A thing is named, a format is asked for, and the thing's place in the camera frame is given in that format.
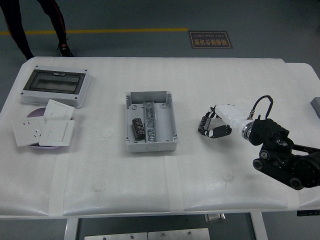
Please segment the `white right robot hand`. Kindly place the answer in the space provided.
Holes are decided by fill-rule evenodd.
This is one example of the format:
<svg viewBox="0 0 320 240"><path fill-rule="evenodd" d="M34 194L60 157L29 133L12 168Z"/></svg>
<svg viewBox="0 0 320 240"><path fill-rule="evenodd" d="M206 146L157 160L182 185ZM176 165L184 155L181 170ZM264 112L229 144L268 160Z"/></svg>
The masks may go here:
<svg viewBox="0 0 320 240"><path fill-rule="evenodd" d="M225 125L209 129L214 117L222 119ZM202 117L198 132L211 139L228 136L232 130L237 130L241 135L244 135L246 126L251 122L251 120L247 120L246 113L235 105L215 105Z"/></svg>

